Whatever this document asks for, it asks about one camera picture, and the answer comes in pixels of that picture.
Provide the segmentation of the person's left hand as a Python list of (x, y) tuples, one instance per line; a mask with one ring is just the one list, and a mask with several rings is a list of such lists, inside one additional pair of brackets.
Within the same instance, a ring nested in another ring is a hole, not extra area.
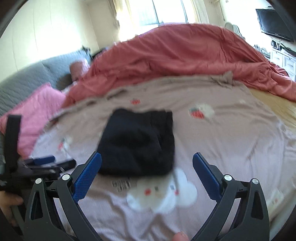
[(19, 206), (23, 204), (22, 197), (19, 197), (15, 194), (7, 193), (5, 191), (0, 192), (0, 207), (4, 214), (4, 216), (7, 218), (8, 222), (12, 226), (17, 226), (16, 220), (12, 214), (11, 207), (12, 206)]

